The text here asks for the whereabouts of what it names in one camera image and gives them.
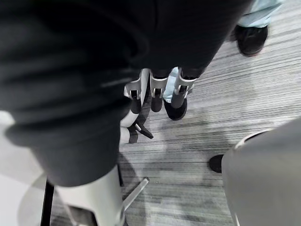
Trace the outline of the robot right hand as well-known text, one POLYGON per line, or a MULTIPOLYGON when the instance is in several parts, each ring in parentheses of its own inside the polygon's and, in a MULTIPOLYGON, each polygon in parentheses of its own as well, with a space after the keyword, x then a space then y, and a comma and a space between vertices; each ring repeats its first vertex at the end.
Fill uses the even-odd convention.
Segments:
POLYGON ((122 226, 120 122, 142 69, 206 68, 248 0, 3 0, 0 108, 74 225, 122 226))

